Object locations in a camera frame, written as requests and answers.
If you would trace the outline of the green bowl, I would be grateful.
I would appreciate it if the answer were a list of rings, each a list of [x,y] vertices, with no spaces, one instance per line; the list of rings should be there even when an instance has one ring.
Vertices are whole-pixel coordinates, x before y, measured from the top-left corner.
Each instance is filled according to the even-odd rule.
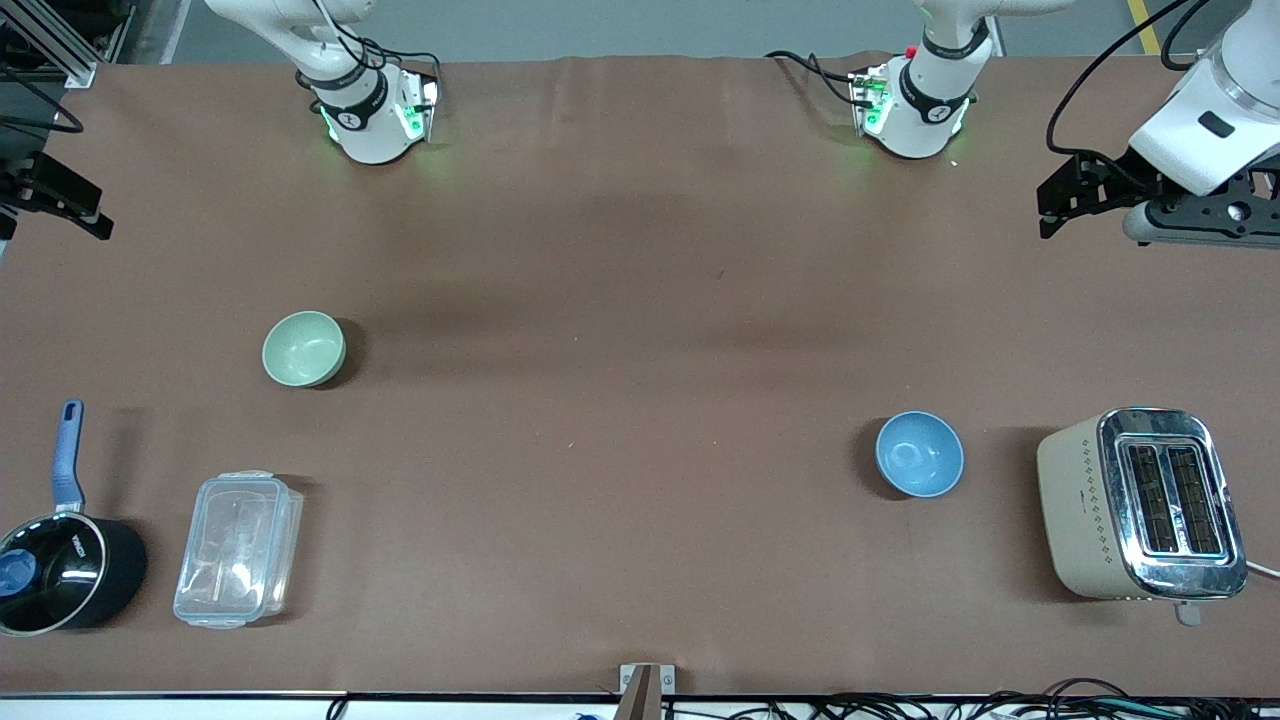
[[[306,310],[282,318],[262,342],[262,369],[284,387],[311,388],[342,369],[347,341],[335,318]]]

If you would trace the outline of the blue bowl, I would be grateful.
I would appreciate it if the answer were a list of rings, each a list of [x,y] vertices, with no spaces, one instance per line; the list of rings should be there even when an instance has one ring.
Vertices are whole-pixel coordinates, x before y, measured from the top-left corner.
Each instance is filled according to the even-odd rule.
[[[932,413],[911,410],[882,424],[874,460],[884,480],[914,498],[936,498],[952,491],[966,466],[959,433]]]

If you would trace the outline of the right arm base connector plate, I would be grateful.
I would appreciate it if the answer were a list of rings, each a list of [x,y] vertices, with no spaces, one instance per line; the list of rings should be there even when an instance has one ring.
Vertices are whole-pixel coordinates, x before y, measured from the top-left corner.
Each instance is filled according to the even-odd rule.
[[[435,76],[399,70],[397,117],[411,143],[429,141],[440,86]]]

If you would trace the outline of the left arm base connector plate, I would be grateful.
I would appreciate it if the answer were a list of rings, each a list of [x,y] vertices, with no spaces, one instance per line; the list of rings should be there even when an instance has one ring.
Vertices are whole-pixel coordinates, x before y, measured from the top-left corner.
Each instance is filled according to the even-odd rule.
[[[847,95],[852,101],[852,124],[860,136],[879,138],[893,106],[888,64],[863,68],[847,74]]]

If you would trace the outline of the beige chrome toaster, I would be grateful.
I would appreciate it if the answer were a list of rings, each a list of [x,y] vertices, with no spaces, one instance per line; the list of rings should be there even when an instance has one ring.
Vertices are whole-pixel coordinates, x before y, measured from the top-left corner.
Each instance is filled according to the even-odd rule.
[[[1251,570],[1208,427],[1167,407],[1116,407],[1041,441],[1036,469],[1060,582],[1088,600],[1167,602],[1196,626],[1203,603]]]

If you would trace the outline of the glass lid with blue knob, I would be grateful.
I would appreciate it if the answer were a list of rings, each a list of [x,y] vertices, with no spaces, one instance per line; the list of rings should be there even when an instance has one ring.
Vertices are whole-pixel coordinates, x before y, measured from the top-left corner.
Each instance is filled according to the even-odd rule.
[[[105,570],[104,543],[83,518],[58,514],[0,542],[0,634],[37,635],[72,621]]]

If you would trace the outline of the clear plastic food container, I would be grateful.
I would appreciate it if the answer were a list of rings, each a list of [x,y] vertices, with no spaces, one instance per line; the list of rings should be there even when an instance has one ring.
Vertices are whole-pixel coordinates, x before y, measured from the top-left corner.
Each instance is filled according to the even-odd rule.
[[[305,497],[269,471],[233,471],[198,488],[173,600],[175,618],[229,630],[285,605]]]

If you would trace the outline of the brown table cloth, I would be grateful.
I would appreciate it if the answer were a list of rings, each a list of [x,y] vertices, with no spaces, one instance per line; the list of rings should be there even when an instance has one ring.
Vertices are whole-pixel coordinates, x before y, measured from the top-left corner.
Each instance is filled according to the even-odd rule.
[[[900,161],[774,61],[458,64],[433,143],[361,167],[288,67],[109,67],[47,149],[113,237],[28,215],[0,260],[0,534],[50,509],[79,397],[87,509],[147,580],[102,630],[0,638],[0,692],[593,692],[648,661],[705,693],[1280,696],[1280,583],[1185,628],[1053,573],[1037,446],[1128,405],[1204,421],[1280,566],[1280,251],[1139,247],[1119,214],[1041,240],[1080,68],[989,64],[946,154]],[[262,342],[306,310],[346,361],[284,387]],[[947,495],[877,469],[911,410],[960,436]],[[233,471],[303,495],[285,605],[192,626],[196,496]]]

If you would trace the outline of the aluminium frame profile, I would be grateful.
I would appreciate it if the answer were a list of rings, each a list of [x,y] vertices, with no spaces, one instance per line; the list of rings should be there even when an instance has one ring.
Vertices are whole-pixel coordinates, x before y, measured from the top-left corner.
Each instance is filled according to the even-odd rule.
[[[0,67],[29,82],[88,88],[120,59],[137,0],[0,0]]]

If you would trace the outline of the metal bracket with wooden bar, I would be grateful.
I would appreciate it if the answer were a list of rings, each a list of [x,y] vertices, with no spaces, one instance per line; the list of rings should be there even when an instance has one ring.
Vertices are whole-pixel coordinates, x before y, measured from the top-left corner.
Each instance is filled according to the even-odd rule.
[[[620,701],[613,720],[669,720],[667,698],[676,693],[673,664],[620,666]]]

